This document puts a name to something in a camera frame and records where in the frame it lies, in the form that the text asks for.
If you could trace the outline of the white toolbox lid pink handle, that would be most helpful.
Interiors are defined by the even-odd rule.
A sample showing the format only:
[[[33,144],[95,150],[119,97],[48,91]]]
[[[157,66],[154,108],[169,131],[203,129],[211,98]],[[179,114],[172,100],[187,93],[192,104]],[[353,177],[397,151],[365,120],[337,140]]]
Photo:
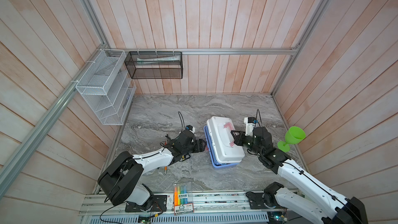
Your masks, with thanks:
[[[213,116],[207,120],[210,148],[218,164],[238,164],[245,157],[241,146],[234,144],[231,131],[235,130],[230,118]]]

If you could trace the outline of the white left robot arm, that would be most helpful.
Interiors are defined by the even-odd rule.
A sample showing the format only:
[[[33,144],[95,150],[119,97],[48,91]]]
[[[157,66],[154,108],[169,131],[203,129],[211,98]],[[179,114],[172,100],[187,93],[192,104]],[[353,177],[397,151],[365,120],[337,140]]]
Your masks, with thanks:
[[[194,128],[188,126],[179,135],[153,152],[132,155],[128,151],[120,153],[99,176],[97,183],[106,194],[106,200],[113,206],[134,203],[143,211],[148,211],[154,203],[153,192],[144,184],[139,185],[143,174],[177,162],[188,160],[193,153],[203,152],[207,142],[195,136]]]

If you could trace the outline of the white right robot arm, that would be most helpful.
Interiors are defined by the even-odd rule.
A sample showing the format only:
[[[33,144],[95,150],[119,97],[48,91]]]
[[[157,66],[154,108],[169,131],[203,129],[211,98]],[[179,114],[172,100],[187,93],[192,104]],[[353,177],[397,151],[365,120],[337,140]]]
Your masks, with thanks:
[[[329,188],[301,168],[284,151],[274,147],[265,127],[255,127],[250,135],[231,132],[233,143],[254,152],[259,161],[275,174],[285,178],[305,196],[293,193],[281,183],[268,185],[262,195],[266,207],[284,207],[313,224],[366,224],[365,205],[356,197],[350,199]]]

